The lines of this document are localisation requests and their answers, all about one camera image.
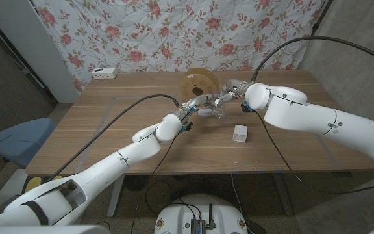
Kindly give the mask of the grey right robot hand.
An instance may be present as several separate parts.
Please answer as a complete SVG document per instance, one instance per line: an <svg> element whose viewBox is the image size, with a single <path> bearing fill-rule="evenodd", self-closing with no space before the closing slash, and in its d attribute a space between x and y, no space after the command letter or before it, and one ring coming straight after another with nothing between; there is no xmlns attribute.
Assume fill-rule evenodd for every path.
<svg viewBox="0 0 374 234"><path fill-rule="evenodd" d="M222 88L220 95L215 104L217 108L222 107L225 103L237 99L240 96L244 96L247 89L252 85L252 83L241 81L237 79L229 79L225 86Z"/></svg>

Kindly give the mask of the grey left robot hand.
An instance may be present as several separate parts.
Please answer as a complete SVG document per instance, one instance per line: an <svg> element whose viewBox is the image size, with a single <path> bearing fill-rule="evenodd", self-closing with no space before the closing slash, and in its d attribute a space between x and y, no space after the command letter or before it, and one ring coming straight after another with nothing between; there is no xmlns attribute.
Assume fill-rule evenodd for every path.
<svg viewBox="0 0 374 234"><path fill-rule="evenodd" d="M202 94L193 97L191 100L181 104L179 109L174 112L174 115L178 117L182 125L186 125L189 122L189 117L195 112L199 116L217 116L221 118L224 116L224 110L221 107L216 107L215 100L217 98L217 94Z"/></svg>

